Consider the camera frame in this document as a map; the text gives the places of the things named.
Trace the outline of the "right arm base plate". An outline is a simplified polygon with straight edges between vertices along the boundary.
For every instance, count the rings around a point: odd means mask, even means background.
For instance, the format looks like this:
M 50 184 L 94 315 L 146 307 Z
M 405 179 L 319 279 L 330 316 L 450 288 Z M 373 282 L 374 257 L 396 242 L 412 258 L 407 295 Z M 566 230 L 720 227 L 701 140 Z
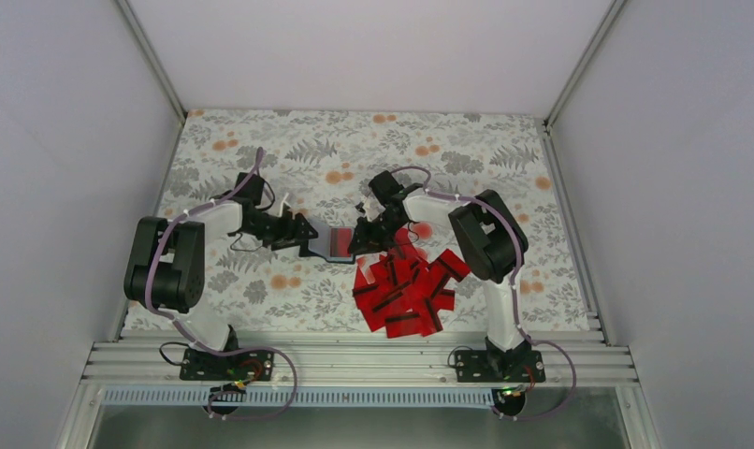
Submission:
M 487 350 L 459 349 L 450 364 L 459 383 L 545 383 L 542 354 L 530 351 L 507 357 L 494 356 Z

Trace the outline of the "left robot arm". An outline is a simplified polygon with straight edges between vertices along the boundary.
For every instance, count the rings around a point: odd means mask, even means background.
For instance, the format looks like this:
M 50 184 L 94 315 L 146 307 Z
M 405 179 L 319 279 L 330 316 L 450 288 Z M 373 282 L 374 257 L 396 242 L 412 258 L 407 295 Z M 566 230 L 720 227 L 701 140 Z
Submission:
M 204 352 L 203 365 L 219 379 L 233 376 L 240 352 L 230 346 L 232 328 L 213 311 L 202 311 L 206 246 L 224 237 L 248 235 L 272 251 L 296 247 L 319 236 L 306 217 L 281 206 L 273 215 L 261 206 L 265 181 L 241 172 L 236 185 L 173 220 L 138 221 L 124 275 L 127 298 L 167 318 Z

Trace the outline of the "black card holder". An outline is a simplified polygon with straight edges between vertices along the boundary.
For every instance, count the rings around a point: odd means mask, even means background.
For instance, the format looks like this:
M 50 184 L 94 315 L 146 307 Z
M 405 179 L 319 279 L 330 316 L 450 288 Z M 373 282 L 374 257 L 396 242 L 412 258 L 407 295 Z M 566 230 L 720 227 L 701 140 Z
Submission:
M 328 227 L 318 232 L 316 239 L 311 239 L 300 245 L 299 257 L 318 257 L 332 264 L 352 265 L 355 256 L 350 253 L 349 246 L 353 239 L 352 227 Z

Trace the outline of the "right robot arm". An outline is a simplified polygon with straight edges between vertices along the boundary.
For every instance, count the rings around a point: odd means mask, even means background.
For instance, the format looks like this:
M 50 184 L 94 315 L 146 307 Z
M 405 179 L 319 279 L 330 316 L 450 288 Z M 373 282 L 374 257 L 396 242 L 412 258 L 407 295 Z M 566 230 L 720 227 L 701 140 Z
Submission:
M 528 239 L 500 195 L 484 190 L 477 196 L 434 192 L 426 183 L 400 184 L 392 171 L 369 182 L 370 195 L 380 205 L 369 216 L 361 206 L 348 251 L 353 255 L 386 252 L 396 247 L 394 236 L 410 223 L 448 225 L 458 253 L 482 281 L 487 305 L 486 365 L 500 381 L 509 381 L 530 357 L 532 342 L 519 318 L 519 272 Z

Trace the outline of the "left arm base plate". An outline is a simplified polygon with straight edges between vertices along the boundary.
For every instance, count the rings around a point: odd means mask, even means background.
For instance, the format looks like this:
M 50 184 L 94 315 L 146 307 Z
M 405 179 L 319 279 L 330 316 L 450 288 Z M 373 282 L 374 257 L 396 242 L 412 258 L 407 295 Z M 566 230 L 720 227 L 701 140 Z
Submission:
M 269 381 L 275 354 L 256 350 L 220 357 L 194 349 L 184 352 L 179 378 L 183 381 L 250 382 Z

